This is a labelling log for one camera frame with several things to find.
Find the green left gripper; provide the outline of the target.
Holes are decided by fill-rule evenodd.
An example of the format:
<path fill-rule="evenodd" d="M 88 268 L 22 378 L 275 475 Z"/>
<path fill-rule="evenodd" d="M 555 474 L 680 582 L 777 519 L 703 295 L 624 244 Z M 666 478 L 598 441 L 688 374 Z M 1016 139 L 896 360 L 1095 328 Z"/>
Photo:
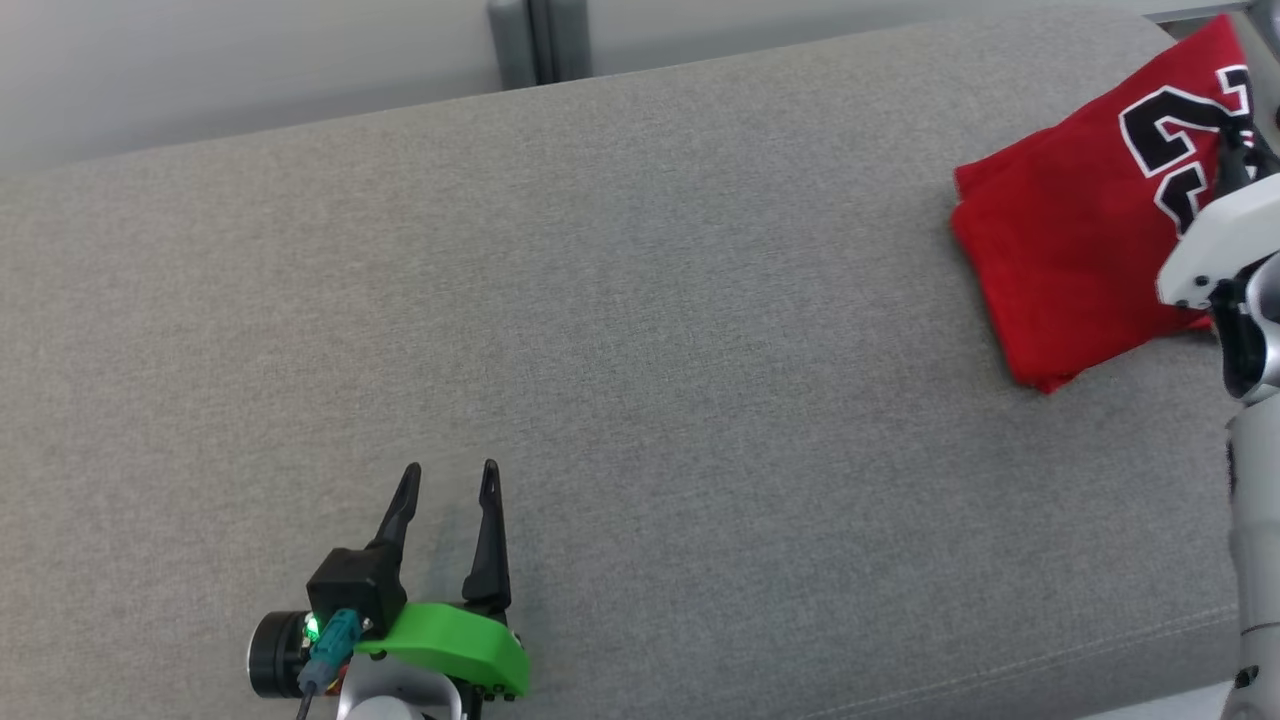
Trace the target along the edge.
<path fill-rule="evenodd" d="M 384 606 L 407 602 L 401 564 L 419 505 L 421 477 L 419 462 L 406 466 L 374 538 L 365 547 L 376 560 L 372 579 Z M 462 585 L 466 609 L 449 603 L 407 605 L 385 638 L 365 635 L 355 644 L 324 687 L 326 694 L 337 692 L 352 661 L 375 656 L 380 666 L 401 661 L 479 688 L 490 698 L 527 694 L 530 657 L 517 635 L 494 619 L 506 616 L 512 596 L 500 469 L 493 459 L 484 464 L 477 501 L 483 519 L 472 566 Z M 275 611 L 264 616 L 247 648 L 247 678 L 253 693 L 264 698 L 301 698 L 300 674 L 320 635 L 320 623 L 310 611 Z"/>

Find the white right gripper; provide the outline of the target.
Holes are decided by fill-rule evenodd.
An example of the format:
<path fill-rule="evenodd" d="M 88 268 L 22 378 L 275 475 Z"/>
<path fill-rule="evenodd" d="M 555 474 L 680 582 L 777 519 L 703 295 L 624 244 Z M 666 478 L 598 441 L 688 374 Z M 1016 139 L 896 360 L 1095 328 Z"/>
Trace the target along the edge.
<path fill-rule="evenodd" d="M 1207 309 L 1219 283 L 1280 252 L 1280 155 L 1262 135 L 1220 129 L 1213 200 L 1157 274 L 1165 305 Z"/>

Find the red basketball jersey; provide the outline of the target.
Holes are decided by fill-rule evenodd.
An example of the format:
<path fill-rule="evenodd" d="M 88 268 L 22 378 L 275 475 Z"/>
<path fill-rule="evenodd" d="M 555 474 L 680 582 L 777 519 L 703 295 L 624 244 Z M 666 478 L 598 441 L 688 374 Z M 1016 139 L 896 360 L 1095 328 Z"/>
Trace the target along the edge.
<path fill-rule="evenodd" d="M 1051 393 L 1158 337 L 1203 331 L 1156 277 L 1222 154 L 1256 173 L 1251 72 L 1220 15 L 1056 126 L 959 167 L 951 224 L 1014 379 Z"/>

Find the grey fabric sofa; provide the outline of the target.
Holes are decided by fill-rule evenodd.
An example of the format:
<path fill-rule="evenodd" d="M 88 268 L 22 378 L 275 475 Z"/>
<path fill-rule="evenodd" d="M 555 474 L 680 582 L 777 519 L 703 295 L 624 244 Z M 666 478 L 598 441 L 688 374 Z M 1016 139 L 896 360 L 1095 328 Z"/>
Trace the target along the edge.
<path fill-rule="evenodd" d="M 1229 679 L 1222 391 L 1004 368 L 952 169 L 1171 38 L 945 20 L 0 183 L 0 720 L 293 720 L 253 628 L 365 544 L 453 600 L 500 465 L 494 720 L 1053 720 Z"/>

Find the grey upright post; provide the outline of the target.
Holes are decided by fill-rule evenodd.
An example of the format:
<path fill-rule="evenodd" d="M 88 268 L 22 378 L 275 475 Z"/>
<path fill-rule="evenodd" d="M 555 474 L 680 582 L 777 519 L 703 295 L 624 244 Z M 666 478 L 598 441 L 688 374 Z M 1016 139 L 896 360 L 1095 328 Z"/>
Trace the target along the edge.
<path fill-rule="evenodd" d="M 594 76 L 588 0 L 486 0 L 500 88 Z"/>

